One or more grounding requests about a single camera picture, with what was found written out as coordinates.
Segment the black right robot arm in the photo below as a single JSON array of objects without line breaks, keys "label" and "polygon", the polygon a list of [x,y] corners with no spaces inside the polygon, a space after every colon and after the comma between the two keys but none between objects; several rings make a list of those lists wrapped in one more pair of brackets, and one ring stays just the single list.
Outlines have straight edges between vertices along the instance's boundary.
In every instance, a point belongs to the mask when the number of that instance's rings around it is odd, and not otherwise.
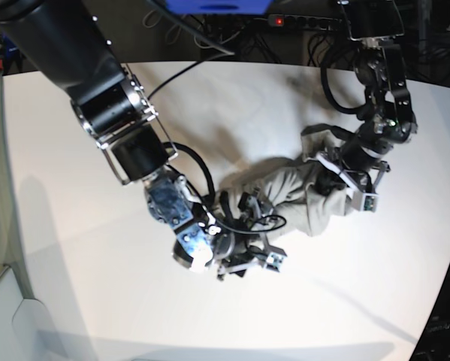
[{"label": "black right robot arm", "polygon": [[217,193],[203,159],[190,147],[161,141],[159,118],[140,81],[120,65],[80,1],[0,1],[0,28],[63,90],[81,128],[122,185],[142,183],[147,207],[175,234],[174,259],[194,272],[217,265],[218,278],[251,267],[278,272],[285,251],[268,235],[286,220],[253,193]]}]

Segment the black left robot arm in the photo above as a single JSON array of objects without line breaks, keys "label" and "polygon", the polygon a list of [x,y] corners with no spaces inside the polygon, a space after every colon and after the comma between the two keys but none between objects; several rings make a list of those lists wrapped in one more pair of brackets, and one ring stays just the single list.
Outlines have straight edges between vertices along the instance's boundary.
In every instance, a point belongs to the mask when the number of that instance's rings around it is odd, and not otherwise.
[{"label": "black left robot arm", "polygon": [[[370,170],[383,174],[389,167],[383,157],[396,144],[406,143],[417,132],[410,92],[406,86],[406,66],[395,38],[404,35],[404,25],[393,1],[340,1],[347,40],[335,44],[320,66],[325,98],[341,114],[355,115],[361,126],[350,132],[332,126],[332,134],[343,141],[330,158],[333,169],[323,171],[317,187],[329,193],[346,185],[361,193],[372,193],[378,180]],[[353,108],[341,105],[333,96],[328,69],[350,50],[356,52],[354,73],[364,86],[365,103]]]}]

